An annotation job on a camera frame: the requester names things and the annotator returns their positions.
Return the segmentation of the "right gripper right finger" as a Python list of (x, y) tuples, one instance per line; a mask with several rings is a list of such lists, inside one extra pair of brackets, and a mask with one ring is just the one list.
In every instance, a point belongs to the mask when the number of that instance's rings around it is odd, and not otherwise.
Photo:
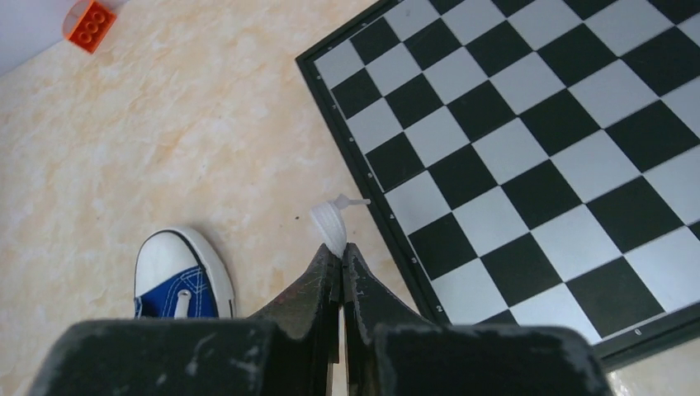
[(433, 329), (370, 270), (359, 247), (348, 243), (342, 259), (346, 367), (350, 395), (396, 395), (401, 370), (389, 342), (402, 330)]

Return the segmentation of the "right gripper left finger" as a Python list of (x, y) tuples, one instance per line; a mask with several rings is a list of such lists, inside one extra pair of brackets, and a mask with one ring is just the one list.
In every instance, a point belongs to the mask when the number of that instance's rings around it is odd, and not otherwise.
[(305, 272), (249, 317), (276, 324), (263, 395), (330, 395), (339, 360), (340, 260), (323, 244)]

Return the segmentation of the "white shoelace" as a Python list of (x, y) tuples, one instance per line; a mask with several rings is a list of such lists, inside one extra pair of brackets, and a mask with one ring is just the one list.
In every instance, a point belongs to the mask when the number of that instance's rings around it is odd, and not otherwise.
[(321, 202), (310, 210), (310, 217), (319, 230), (323, 243), (337, 258), (342, 259), (348, 243), (348, 234), (342, 210), (353, 205), (369, 205), (369, 199), (350, 199), (340, 194), (334, 200)]

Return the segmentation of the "blue canvas sneaker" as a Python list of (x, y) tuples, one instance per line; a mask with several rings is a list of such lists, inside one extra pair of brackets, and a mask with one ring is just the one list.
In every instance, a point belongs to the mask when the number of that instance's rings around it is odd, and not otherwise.
[(135, 263), (136, 318), (233, 318), (235, 293), (224, 263), (189, 227), (161, 229)]

